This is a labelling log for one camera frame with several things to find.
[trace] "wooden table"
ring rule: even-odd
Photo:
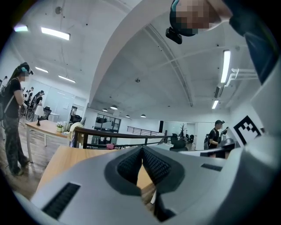
[[[63,171],[69,169],[76,163],[89,159],[91,157],[107,154],[119,150],[94,150],[94,149],[77,149],[66,146],[59,146],[56,153],[53,155],[48,166],[46,167],[43,176],[38,184],[37,190],[51,179],[61,174]],[[144,189],[152,183],[144,167],[141,166],[138,175],[137,186]]]
[[[45,146],[47,146],[47,136],[54,136],[62,138],[65,140],[65,143],[68,145],[67,135],[63,135],[61,132],[57,132],[56,123],[49,120],[40,121],[41,126],[37,126],[37,121],[26,123],[26,142],[27,142],[27,151],[29,156],[29,161],[33,163],[31,150],[30,150],[30,130],[35,130],[36,132],[44,134]]]

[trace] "sneaker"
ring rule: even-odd
[[[23,171],[20,169],[19,172],[15,173],[15,174],[13,173],[13,175],[14,176],[21,176],[21,175],[23,175]]]

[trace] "fluorescent light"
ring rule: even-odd
[[[42,33],[50,34],[50,35],[53,35],[56,37],[60,37],[62,39],[66,39],[66,40],[70,39],[69,33],[63,33],[63,32],[57,31],[57,30],[52,30],[52,29],[48,29],[48,28],[44,28],[44,27],[41,27],[41,31],[42,31]]]
[[[117,110],[118,109],[116,105],[110,106],[110,108],[113,109],[113,110]]]
[[[44,70],[44,69],[38,68],[38,67],[36,67],[36,66],[35,66],[35,68],[38,69],[38,70],[41,70],[41,71],[43,71],[43,72],[45,72],[45,73],[48,73],[48,70]]]
[[[28,31],[27,26],[18,26],[14,27],[15,32],[20,32],[20,31]]]
[[[73,81],[73,80],[71,80],[71,79],[68,79],[68,78],[66,78],[66,77],[64,77],[64,76],[58,75],[58,77],[60,77],[60,78],[62,78],[62,79],[65,79],[65,80],[68,80],[68,81],[70,81],[70,82],[74,82],[74,83],[75,83],[75,81]]]
[[[221,83],[225,83],[227,80],[227,73],[230,63],[230,51],[223,51],[223,74],[221,75]]]
[[[219,100],[216,100],[212,106],[212,109],[215,109],[216,108],[216,105],[219,103]]]

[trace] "black cap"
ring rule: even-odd
[[[215,125],[217,125],[217,124],[219,124],[219,123],[223,124],[223,123],[224,123],[224,121],[217,120],[217,121],[215,122]]]

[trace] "metal railing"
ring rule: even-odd
[[[103,131],[96,131],[91,129],[85,129],[76,127],[75,128],[75,134],[74,134],[74,146],[78,146],[78,134],[83,134],[83,149],[86,149],[87,147],[98,147],[98,148],[106,148],[106,145],[94,145],[94,144],[88,144],[88,137],[89,135],[93,136],[99,136],[99,137],[107,137],[107,138],[141,138],[144,139],[144,143],[142,144],[131,144],[131,145],[114,145],[115,147],[128,147],[128,146],[137,146],[137,145],[151,145],[151,144],[162,144],[166,140],[166,142],[169,142],[168,138],[171,138],[171,136],[156,136],[156,135],[133,135],[133,134],[118,134],[118,133],[111,133],[111,132],[103,132]],[[161,138],[160,142],[153,142],[148,143],[148,139],[152,138]]]
[[[136,127],[130,127],[130,126],[128,126],[127,131],[131,132],[133,134],[137,134],[137,135],[156,136],[159,134],[159,132],[156,132],[156,131],[149,131],[149,130],[144,130],[144,129],[140,129],[140,128],[136,128]]]

